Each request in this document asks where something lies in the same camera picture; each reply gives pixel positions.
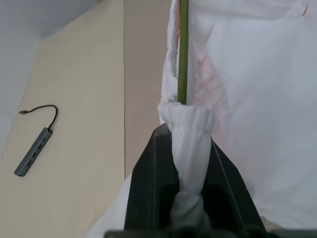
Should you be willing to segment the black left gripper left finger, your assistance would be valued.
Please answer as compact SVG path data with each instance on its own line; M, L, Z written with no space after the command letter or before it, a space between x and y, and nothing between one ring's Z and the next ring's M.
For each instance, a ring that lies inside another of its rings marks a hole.
M167 125L157 127L132 171L125 230L162 230L170 225L179 191L171 146Z

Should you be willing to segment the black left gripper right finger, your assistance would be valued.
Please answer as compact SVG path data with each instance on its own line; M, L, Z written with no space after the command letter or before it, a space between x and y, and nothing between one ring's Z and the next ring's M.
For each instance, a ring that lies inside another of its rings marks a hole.
M213 141L202 197L213 229L266 232L238 169Z

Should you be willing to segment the white cloth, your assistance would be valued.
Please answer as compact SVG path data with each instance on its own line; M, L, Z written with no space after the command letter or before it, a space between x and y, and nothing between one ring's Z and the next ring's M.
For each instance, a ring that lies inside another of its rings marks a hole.
M162 230L125 230L132 174L83 238L317 238L317 0L189 0L187 104L172 0L160 126L179 191ZM266 232L217 230L204 209L211 142L238 169Z

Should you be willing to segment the pale beige cardboard sheet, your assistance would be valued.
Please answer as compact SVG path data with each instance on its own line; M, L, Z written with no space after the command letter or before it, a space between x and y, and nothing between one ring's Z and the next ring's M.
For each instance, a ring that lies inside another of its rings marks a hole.
M81 238L124 181L123 0L103 0L44 39L21 110L52 104L53 134L14 174L54 108L18 115L0 162L0 238Z

